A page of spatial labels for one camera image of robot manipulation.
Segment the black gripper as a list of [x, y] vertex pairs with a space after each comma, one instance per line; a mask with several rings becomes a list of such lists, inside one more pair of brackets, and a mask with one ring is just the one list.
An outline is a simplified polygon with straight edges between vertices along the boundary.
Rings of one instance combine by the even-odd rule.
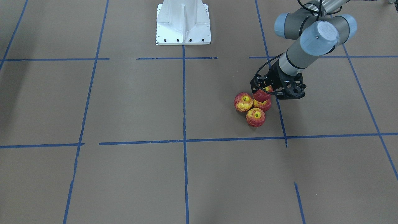
[[273, 94], [274, 91], [267, 91], [268, 86], [273, 86], [273, 89], [279, 89], [281, 82], [288, 80], [303, 80], [301, 71], [293, 72], [293, 75], [288, 75], [282, 71], [279, 65], [272, 65], [265, 76], [254, 75], [251, 80], [251, 92], [254, 94], [261, 90], [267, 94]]

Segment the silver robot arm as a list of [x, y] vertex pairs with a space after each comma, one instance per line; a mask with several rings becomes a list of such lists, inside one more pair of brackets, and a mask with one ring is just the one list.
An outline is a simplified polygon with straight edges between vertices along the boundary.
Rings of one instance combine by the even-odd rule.
[[350, 40], [357, 31], [357, 21], [340, 12], [346, 0], [311, 0], [294, 13], [280, 14], [274, 32], [293, 44], [283, 53], [267, 61], [272, 63], [266, 75], [257, 71], [250, 82], [253, 94], [266, 93], [278, 99], [299, 99], [305, 96], [302, 71], [320, 57]]

